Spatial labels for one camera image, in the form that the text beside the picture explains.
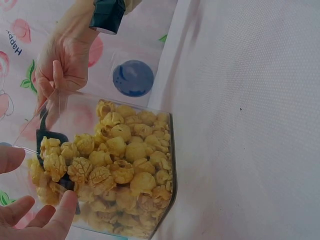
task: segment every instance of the white fabric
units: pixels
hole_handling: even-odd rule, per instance
[[[318,0],[178,1],[149,101],[173,112],[178,195],[154,239],[319,239],[319,26]]]

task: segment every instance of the caramel popcorn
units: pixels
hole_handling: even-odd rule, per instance
[[[124,124],[124,118],[117,112],[109,112],[101,121],[101,123],[106,127],[114,127],[118,124]]]
[[[71,181],[81,185],[88,181],[88,176],[92,169],[93,166],[88,159],[76,157],[68,167],[67,173],[69,174]]]
[[[134,178],[134,168],[125,160],[114,161],[110,170],[117,184],[127,184]]]
[[[104,151],[105,153],[109,153],[109,148],[105,143],[101,143],[97,149],[97,151]]]
[[[112,164],[110,154],[104,151],[93,151],[89,156],[89,161],[95,167],[104,166]]]
[[[147,136],[152,134],[152,128],[144,123],[134,125],[134,134],[145,139]]]
[[[108,113],[112,113],[116,110],[116,105],[112,101],[99,100],[96,106],[96,115],[103,119]]]
[[[171,170],[167,156],[161,151],[155,151],[150,155],[150,163],[158,169]]]
[[[115,109],[115,111],[124,118],[136,115],[136,111],[127,105],[120,105]]]
[[[46,137],[40,155],[28,160],[32,182],[44,204],[56,205],[67,171],[83,219],[95,231],[150,238],[173,194],[170,115],[136,111],[100,100],[94,134],[60,143]]]
[[[110,224],[115,224],[119,218],[117,215],[117,212],[101,212],[98,211],[97,213],[98,218],[100,218],[102,221]]]
[[[169,114],[164,113],[164,112],[160,112],[158,113],[158,115],[156,116],[156,119],[160,122],[165,122],[168,123],[169,121]]]
[[[129,163],[133,163],[138,159],[144,159],[147,157],[146,146],[139,142],[130,143],[126,146],[125,157]]]
[[[160,203],[162,200],[170,200],[171,193],[167,191],[164,185],[156,186],[152,190],[152,198],[154,203]]]
[[[161,142],[159,141],[159,139],[157,138],[156,135],[149,135],[145,138],[144,142],[152,147],[154,150],[157,150],[157,151],[161,151],[163,153],[167,153],[169,152],[169,149],[168,149],[168,146],[169,146],[169,143],[168,145],[166,144],[167,142],[164,141],[165,145],[167,145],[167,147],[165,146],[162,146]]]
[[[151,214],[141,214],[139,215],[139,220],[141,224],[147,229],[152,229],[157,224],[155,219],[151,216]]]
[[[128,125],[128,127],[130,128],[131,134],[134,134],[135,133],[135,131],[134,131],[135,125],[141,124],[142,120],[138,116],[128,116],[125,118],[124,123],[126,125]]]
[[[124,124],[114,126],[110,133],[113,138],[120,136],[125,142],[128,142],[131,139],[130,127]]]
[[[154,122],[157,120],[157,116],[151,111],[144,110],[139,112],[137,115],[142,120],[142,123],[148,126],[152,126]]]
[[[116,192],[115,202],[119,209],[130,211],[137,205],[137,197],[132,196],[130,188],[120,187]]]
[[[43,161],[45,172],[51,176],[52,181],[59,182],[67,172],[66,161],[63,156],[58,156],[56,153],[46,155]]]
[[[102,199],[109,202],[114,202],[116,200],[117,188],[114,187],[110,191],[105,191],[102,194]]]
[[[64,157],[66,165],[70,165],[74,158],[80,156],[77,146],[71,142],[64,142],[61,145],[61,156]]]
[[[94,191],[87,184],[74,184],[74,191],[76,192],[80,202],[91,203],[95,200]]]
[[[144,143],[144,140],[139,137],[139,136],[132,136],[131,139],[129,140],[129,143]]]
[[[134,161],[133,168],[135,174],[146,172],[153,175],[156,173],[156,168],[146,158]]]
[[[45,187],[47,186],[50,177],[45,173],[44,169],[39,163],[37,156],[35,155],[33,158],[29,159],[28,167],[30,169],[31,181],[37,187]]]
[[[36,194],[38,195],[40,201],[44,205],[56,206],[59,204],[60,195],[57,192],[53,192],[49,186],[37,187]]]
[[[120,223],[122,226],[127,227],[136,227],[140,224],[139,221],[136,220],[132,215],[125,212],[118,218],[118,223]]]
[[[102,221],[95,211],[90,211],[86,220],[88,225],[97,231],[104,231],[107,228],[106,222]]]
[[[59,147],[60,140],[55,138],[47,138],[46,136],[43,137],[41,144],[40,144],[40,157],[45,159],[45,156],[50,154],[61,154],[61,149]]]
[[[154,187],[156,187],[156,180],[148,172],[137,173],[130,182],[130,189],[133,196],[138,196],[140,193],[152,195],[151,190]]]
[[[111,138],[106,141],[106,144],[112,155],[116,157],[123,157],[125,155],[127,145],[122,137],[116,136]]]
[[[154,125],[152,127],[153,131],[162,131],[164,132],[165,130],[169,129],[169,125],[164,122],[164,121],[155,121]]]
[[[86,133],[81,135],[75,135],[74,144],[76,145],[76,148],[78,149],[79,153],[84,156],[89,156],[95,148],[94,138]]]
[[[155,174],[155,181],[158,185],[166,184],[167,180],[169,180],[170,175],[165,170],[160,170]]]
[[[148,195],[141,194],[138,198],[138,205],[146,212],[154,212],[158,210],[158,208],[154,206],[154,200]]]
[[[111,172],[105,166],[95,167],[89,175],[89,186],[95,195],[100,195],[104,191],[109,191],[116,186]]]

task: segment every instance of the wrist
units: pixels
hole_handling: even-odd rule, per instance
[[[57,23],[53,34],[91,45],[99,34],[89,28],[94,11],[93,0],[76,0]]]

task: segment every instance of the green leaf print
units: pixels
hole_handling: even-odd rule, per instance
[[[0,202],[2,206],[6,206],[10,203],[10,198],[8,194],[6,194],[4,191],[0,190]]]
[[[28,67],[27,71],[26,71],[26,77],[32,82],[31,76],[33,71],[35,70],[35,60],[32,59],[32,63],[31,65]]]
[[[34,92],[35,94],[38,94],[38,91],[32,82],[30,82],[30,88],[31,88],[32,92]]]
[[[166,40],[167,40],[167,37],[168,37],[168,34],[166,34],[166,35],[164,35],[163,37],[161,37],[161,38],[159,39],[159,41],[165,43]]]
[[[25,79],[21,82],[20,87],[24,88],[24,89],[28,89],[31,85],[31,82],[29,79]]]

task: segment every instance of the clear plastic container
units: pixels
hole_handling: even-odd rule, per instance
[[[171,114],[57,90],[23,132],[17,177],[37,210],[74,190],[73,226],[152,238],[177,194]]]

